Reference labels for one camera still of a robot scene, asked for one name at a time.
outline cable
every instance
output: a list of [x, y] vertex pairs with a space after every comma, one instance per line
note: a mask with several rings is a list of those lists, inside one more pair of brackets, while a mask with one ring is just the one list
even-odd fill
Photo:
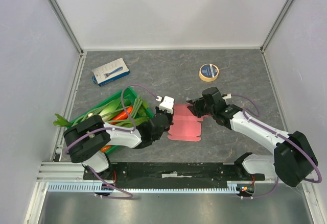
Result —
[[[255, 102], [254, 102], [253, 100], [247, 98], [246, 96], [238, 95], [238, 94], [232, 94], [232, 96], [242, 97], [242, 98], [245, 98], [245, 99], [247, 99], [248, 101], [250, 101], [250, 102], [254, 105], [254, 107], [256, 108], [256, 110], [257, 110], [257, 112], [258, 112], [258, 115], [260, 115], [260, 112], [259, 112], [258, 106], [255, 104]], [[275, 135], [275, 136], [277, 136], [277, 137], [283, 139], [284, 141], [287, 141], [289, 144], [291, 144], [291, 145], [292, 145], [296, 150], [298, 150], [298, 151], [299, 151], [299, 152], [300, 152], [300, 153], [301, 153], [301, 154], [302, 154], [302, 155], [303, 155], [303, 156], [304, 156], [304, 157], [309, 161], [309, 163], [312, 165], [312, 167], [313, 167], [314, 170], [316, 171], [316, 173], [317, 173], [317, 175], [318, 175], [318, 179], [317, 179], [317, 180], [313, 180], [313, 179], [304, 179], [305, 181], [307, 181], [307, 182], [311, 182], [311, 183], [321, 183], [321, 182], [322, 182], [322, 176], [321, 176], [321, 173], [320, 173], [320, 171], [319, 171], [317, 165], [313, 162], [313, 160], [310, 158], [310, 156], [309, 156], [309, 155], [308, 155], [304, 150], [302, 150], [298, 145], [296, 145], [296, 144], [295, 144], [293, 141], [291, 141], [289, 138], [287, 138], [287, 137], [285, 137], [285, 136], [279, 134], [278, 132], [276, 132], [276, 131], [274, 131], [274, 130], [272, 130], [272, 129], [266, 127], [266, 126], [264, 126], [263, 124], [261, 124], [261, 123], [259, 123], [259, 122], [257, 122], [257, 121], [252, 120], [251, 118], [249, 118], [249, 116], [247, 116], [246, 112], [248, 112], [248, 113], [250, 113], [250, 114], [252, 114], [252, 115], [254, 115], [254, 116], [257, 116], [257, 115], [256, 115], [255, 113], [253, 113], [251, 110], [245, 108], [245, 109], [243, 109], [242, 112], [243, 112], [244, 117], [245, 117], [248, 121], [250, 121], [250, 122], [252, 122], [253, 124], [259, 126], [260, 128], [262, 128], [262, 129], [264, 129], [264, 130], [270, 132], [271, 134], [273, 134], [273, 135]]]
[[136, 130], [136, 123], [134, 121], [134, 119], [131, 117], [131, 115], [129, 114], [129, 112], [127, 111], [125, 105], [124, 105], [124, 92], [125, 90], [128, 88], [128, 87], [131, 87], [131, 86], [139, 86], [139, 87], [142, 87], [144, 89], [146, 89], [151, 95], [153, 95], [155, 98], [158, 98], [158, 96], [152, 92], [148, 87], [144, 86], [144, 85], [139, 85], [139, 84], [130, 84], [130, 85], [127, 85], [123, 90], [122, 90], [122, 95], [121, 95], [121, 102], [122, 102], [122, 106], [124, 108], [124, 111], [126, 112], [128, 118], [132, 121], [133, 123], [133, 129], [132, 130], [128, 130], [128, 129], [122, 129], [122, 128], [114, 128], [114, 127], [103, 127], [103, 128], [99, 128], [99, 129], [96, 129], [96, 130], [93, 130], [83, 136], [81, 136], [80, 138], [78, 138], [77, 140], [75, 140], [73, 143], [71, 143], [68, 147], [66, 147], [63, 151], [64, 154], [69, 154], [69, 149], [71, 149], [73, 146], [75, 146], [77, 143], [79, 143], [80, 141], [82, 141], [83, 139], [89, 137], [90, 135], [93, 135], [97, 132], [100, 132], [100, 131], [106, 131], [106, 130], [119, 130], [119, 131], [123, 131], [123, 132], [133, 132]]
[[258, 195], [258, 196], [251, 196], [251, 197], [241, 197], [241, 199], [245, 198], [246, 200], [253, 200], [253, 199], [256, 199], [256, 198], [267, 197], [267, 196], [271, 195], [277, 189], [278, 182], [279, 182], [279, 178], [277, 177], [274, 187], [269, 192], [267, 192], [265, 194], [261, 194], [261, 195]]
[[126, 196], [126, 197], [115, 197], [115, 196], [101, 196], [101, 195], [96, 194], [97, 197], [101, 197], [101, 198], [112, 198], [112, 199], [115, 199], [115, 200], [128, 200], [128, 199], [131, 199], [131, 198], [134, 197], [134, 195], [133, 195], [132, 193], [127, 192], [127, 191], [125, 191], [125, 190], [123, 190], [123, 189], [117, 188], [117, 187], [115, 187], [115, 186], [113, 186], [113, 185], [107, 183], [105, 180], [103, 180], [103, 179], [98, 175], [98, 173], [96, 173], [96, 171], [95, 171], [92, 167], [90, 167], [90, 166], [87, 166], [87, 167], [89, 167], [89, 169], [90, 169], [90, 170], [92, 171], [92, 173], [96, 176], [96, 178], [98, 178], [98, 179], [99, 179], [101, 182], [103, 182], [105, 185], [109, 186], [109, 187], [112, 188], [112, 189], [115, 189], [115, 190], [117, 190], [117, 191], [119, 191], [119, 192], [122, 192], [122, 193], [128, 195], [128, 196]]

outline gray table surface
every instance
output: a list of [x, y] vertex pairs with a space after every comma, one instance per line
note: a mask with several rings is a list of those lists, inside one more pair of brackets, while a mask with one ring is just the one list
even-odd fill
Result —
[[[102, 87], [92, 82], [92, 69], [123, 58], [130, 75]], [[213, 82], [199, 78], [205, 63], [218, 66], [219, 76]], [[176, 104], [199, 98], [209, 87], [222, 93], [238, 93], [255, 100], [261, 109], [261, 121], [283, 129], [282, 120], [272, 92], [267, 71], [257, 49], [171, 50], [171, 51], [105, 51], [88, 52], [78, 86], [71, 118], [84, 113], [128, 84], [148, 86], [159, 95], [168, 95]], [[135, 87], [153, 110], [158, 104], [147, 91]], [[240, 107], [251, 105], [240, 98], [230, 103]], [[212, 118], [202, 122], [201, 141], [173, 141], [164, 134], [147, 148], [134, 150], [120, 147], [112, 154], [112, 162], [233, 162], [245, 152], [269, 154], [265, 148], [246, 136], [217, 125]]]

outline gray floor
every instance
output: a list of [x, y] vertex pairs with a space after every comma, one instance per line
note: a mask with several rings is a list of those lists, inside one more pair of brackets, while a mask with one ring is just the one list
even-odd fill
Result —
[[[270, 185], [256, 185], [257, 192]], [[230, 194], [136, 194], [107, 200], [91, 193], [47, 193], [40, 224], [311, 224], [303, 191], [280, 185], [274, 195], [240, 200]]]
[[[99, 87], [92, 82], [92, 69], [122, 57], [131, 73]], [[219, 67], [214, 82], [199, 79], [199, 69], [205, 63]], [[238, 93], [254, 99], [262, 111], [262, 120], [282, 129], [282, 121], [273, 96], [265, 65], [258, 49], [230, 50], [172, 50], [172, 51], [106, 51], [88, 52], [78, 86], [72, 118], [84, 113], [127, 84], [148, 86], [159, 95], [168, 95], [175, 103], [198, 98], [201, 92], [216, 86], [222, 93]], [[138, 94], [154, 108], [157, 102], [145, 90]], [[230, 101], [249, 106], [246, 101]], [[245, 152], [268, 154], [251, 139], [215, 124], [211, 118], [202, 122], [199, 142], [172, 141], [163, 135], [160, 141], [142, 150], [120, 147], [110, 155], [112, 162], [233, 162]]]

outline carrot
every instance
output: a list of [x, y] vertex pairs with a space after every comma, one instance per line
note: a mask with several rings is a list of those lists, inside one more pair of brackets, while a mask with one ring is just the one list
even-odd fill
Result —
[[[129, 106], [126, 110], [130, 114], [133, 110], [133, 106]], [[128, 117], [127, 113], [125, 111], [123, 111], [111, 120], [123, 120], [123, 119], [126, 119], [127, 117]]]
[[101, 148], [101, 152], [105, 153], [111, 147], [112, 147], [112, 145], [104, 146], [103, 148]]

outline green plastic tray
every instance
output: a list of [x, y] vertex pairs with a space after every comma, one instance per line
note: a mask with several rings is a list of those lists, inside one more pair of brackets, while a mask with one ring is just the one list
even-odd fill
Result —
[[[121, 97], [121, 94], [122, 94], [122, 90], [120, 90], [119, 92], [117, 92], [115, 95], [112, 95], [111, 97], [107, 98], [107, 99], [104, 100], [103, 102], [97, 104], [95, 107], [91, 108], [91, 109], [88, 110], [87, 112], [85, 112], [85, 113], [79, 115], [77, 118], [79, 118], [79, 117], [82, 116], [82, 115], [85, 115], [85, 114], [89, 113], [89, 112], [90, 112], [92, 109], [94, 109], [94, 108], [99, 108], [99, 107], [101, 107], [101, 106], [104, 106], [104, 105], [108, 104], [109, 102], [111, 102], [112, 100], [115, 100], [115, 99]], [[129, 100], [132, 102], [132, 104], [134, 103], [136, 97], [137, 97], [137, 94], [135, 93], [135, 91], [134, 91], [132, 88], [128, 87], [128, 88], [125, 90], [125, 92], [124, 92], [124, 98], [125, 98], [125, 99], [129, 99]], [[150, 110], [150, 108], [145, 108], [145, 112], [146, 112], [146, 114], [147, 114], [147, 116], [148, 116], [149, 118], [153, 118], [153, 113], [152, 113], [152, 111]], [[115, 149], [117, 149], [117, 147], [118, 147], [118, 146], [115, 146], [115, 145], [112, 146], [109, 150], [106, 151], [106, 154], [110, 154], [112, 151], [114, 151]]]

